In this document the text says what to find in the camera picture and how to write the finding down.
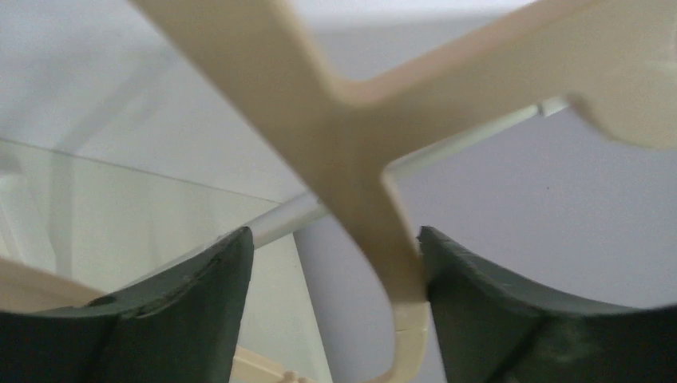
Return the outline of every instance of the wall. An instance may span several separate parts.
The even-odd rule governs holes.
[[[28,179],[59,275],[103,291],[277,205],[5,141],[0,168]],[[331,381],[290,235],[255,253],[239,343],[288,369]]]
[[[336,33],[326,37],[328,53],[352,77],[369,77],[487,20]],[[677,301],[676,168],[677,151],[611,142],[564,111],[398,184],[413,227],[433,225],[555,288],[649,307]],[[331,218],[295,238],[334,379],[352,383],[386,370],[390,309],[366,261]],[[433,334],[415,382],[442,381]]]

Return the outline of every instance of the ceiling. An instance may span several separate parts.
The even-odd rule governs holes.
[[[294,4],[330,62],[366,78],[526,2]],[[455,27],[393,36],[378,26],[440,17]],[[304,190],[127,2],[2,2],[0,25],[0,138],[274,201]]]

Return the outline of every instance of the hanger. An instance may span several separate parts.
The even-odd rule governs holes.
[[[0,257],[0,310],[27,313],[78,307],[102,295],[79,283]],[[231,377],[247,383],[316,383],[239,345]]]
[[[416,375],[428,323],[422,264],[388,164],[557,96],[613,139],[677,146],[677,0],[542,0],[362,82],[329,69],[285,2],[134,2],[370,261],[395,326],[393,365],[373,383]]]

